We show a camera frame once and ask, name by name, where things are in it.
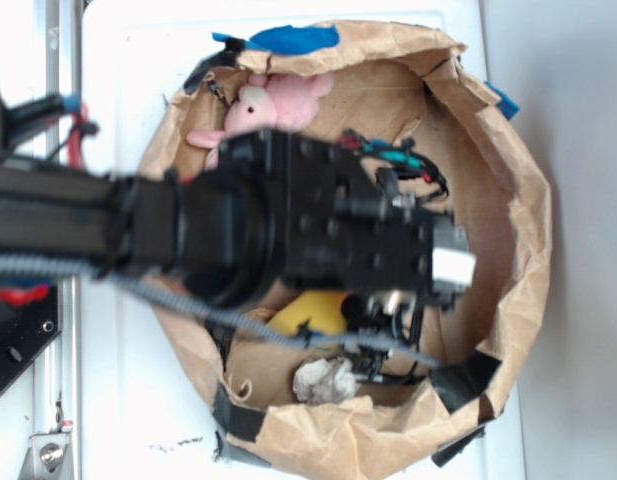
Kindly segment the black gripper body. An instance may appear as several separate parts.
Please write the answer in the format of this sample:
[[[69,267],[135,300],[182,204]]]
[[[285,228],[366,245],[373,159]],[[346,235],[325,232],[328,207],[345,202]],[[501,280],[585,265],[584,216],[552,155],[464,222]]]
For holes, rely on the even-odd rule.
[[[439,168],[407,139],[397,147],[348,132],[288,147],[286,264],[295,289],[391,294],[448,309],[473,283],[476,257],[450,211]]]

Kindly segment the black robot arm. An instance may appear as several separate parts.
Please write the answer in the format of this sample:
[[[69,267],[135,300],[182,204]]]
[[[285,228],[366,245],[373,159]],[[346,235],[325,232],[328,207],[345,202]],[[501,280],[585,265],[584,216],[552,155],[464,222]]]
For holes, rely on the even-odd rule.
[[[251,304],[275,282],[446,307],[472,284],[465,231],[399,190],[439,177],[408,146],[350,150],[260,130],[219,153],[189,181],[0,162],[0,254],[22,259],[0,276],[167,275],[216,307]]]

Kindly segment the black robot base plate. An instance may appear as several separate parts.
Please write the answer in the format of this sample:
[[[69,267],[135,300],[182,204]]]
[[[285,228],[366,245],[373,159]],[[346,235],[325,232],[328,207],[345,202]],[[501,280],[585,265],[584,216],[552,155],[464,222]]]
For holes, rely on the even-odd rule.
[[[25,304],[0,298],[0,397],[61,332],[58,292],[43,285]]]

